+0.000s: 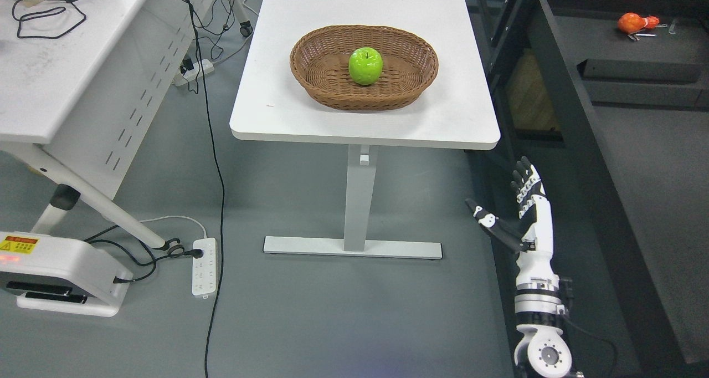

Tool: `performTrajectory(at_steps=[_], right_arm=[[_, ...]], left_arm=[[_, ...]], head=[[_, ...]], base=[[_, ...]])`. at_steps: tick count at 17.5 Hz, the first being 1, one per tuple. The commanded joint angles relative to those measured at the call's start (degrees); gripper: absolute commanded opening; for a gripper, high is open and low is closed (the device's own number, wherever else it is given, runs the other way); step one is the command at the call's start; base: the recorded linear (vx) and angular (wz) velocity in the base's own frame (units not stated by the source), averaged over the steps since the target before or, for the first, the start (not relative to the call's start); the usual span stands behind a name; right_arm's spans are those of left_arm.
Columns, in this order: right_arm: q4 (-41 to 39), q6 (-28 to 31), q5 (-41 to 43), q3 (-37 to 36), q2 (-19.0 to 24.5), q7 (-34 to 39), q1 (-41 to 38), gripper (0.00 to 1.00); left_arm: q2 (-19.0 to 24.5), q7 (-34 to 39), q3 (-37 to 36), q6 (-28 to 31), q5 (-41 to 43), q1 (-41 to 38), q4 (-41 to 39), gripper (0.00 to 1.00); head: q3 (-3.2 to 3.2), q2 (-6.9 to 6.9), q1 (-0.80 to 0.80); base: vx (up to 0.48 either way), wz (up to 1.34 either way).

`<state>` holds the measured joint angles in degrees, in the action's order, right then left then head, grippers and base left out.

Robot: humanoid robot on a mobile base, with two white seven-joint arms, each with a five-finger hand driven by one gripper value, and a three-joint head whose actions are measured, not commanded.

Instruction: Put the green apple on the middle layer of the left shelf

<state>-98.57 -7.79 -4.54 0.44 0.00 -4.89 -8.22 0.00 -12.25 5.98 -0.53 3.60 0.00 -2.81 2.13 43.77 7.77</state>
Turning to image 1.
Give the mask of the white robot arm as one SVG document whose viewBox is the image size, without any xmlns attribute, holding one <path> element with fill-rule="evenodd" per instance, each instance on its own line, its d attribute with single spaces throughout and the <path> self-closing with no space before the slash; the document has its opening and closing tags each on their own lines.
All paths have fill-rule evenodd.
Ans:
<svg viewBox="0 0 709 378">
<path fill-rule="evenodd" d="M 513 352 L 522 377 L 585 377 L 574 367 L 564 335 L 568 309 L 560 295 L 561 281 L 551 267 L 551 254 L 522 252 L 517 257 L 516 329 L 522 334 Z"/>
</svg>

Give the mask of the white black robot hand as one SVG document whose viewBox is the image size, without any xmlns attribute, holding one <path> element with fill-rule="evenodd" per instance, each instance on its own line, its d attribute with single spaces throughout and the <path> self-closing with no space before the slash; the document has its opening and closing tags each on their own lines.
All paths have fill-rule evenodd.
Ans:
<svg viewBox="0 0 709 378">
<path fill-rule="evenodd" d="M 516 162 L 511 188 L 517 204 L 517 221 L 504 221 L 472 198 L 465 200 L 472 217 L 489 237 L 498 239 L 514 253 L 544 252 L 552 255 L 553 221 L 551 203 L 542 177 L 526 156 Z"/>
</svg>

